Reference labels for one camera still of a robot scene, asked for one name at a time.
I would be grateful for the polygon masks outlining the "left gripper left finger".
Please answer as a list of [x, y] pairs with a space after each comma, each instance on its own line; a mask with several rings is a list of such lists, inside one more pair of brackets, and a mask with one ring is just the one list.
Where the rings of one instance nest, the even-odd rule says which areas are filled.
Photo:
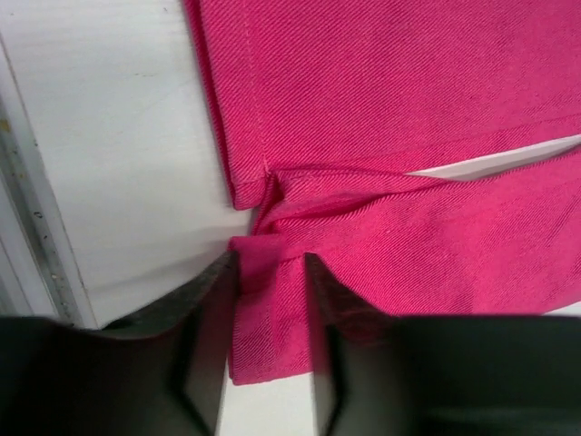
[[227, 252], [100, 330], [1, 320], [4, 435], [213, 435], [238, 296]]

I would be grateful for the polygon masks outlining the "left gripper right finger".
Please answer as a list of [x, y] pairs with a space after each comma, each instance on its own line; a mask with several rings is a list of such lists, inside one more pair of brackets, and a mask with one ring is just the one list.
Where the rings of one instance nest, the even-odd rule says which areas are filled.
[[577, 435], [580, 321], [381, 312], [304, 258], [319, 435]]

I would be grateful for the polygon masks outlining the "pink trousers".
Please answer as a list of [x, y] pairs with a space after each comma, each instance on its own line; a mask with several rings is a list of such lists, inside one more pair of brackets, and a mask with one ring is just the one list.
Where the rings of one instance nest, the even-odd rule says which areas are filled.
[[188, 1], [226, 181], [256, 209], [230, 375], [308, 372], [304, 256], [382, 311], [580, 299], [580, 152], [476, 181], [431, 168], [580, 139], [577, 1]]

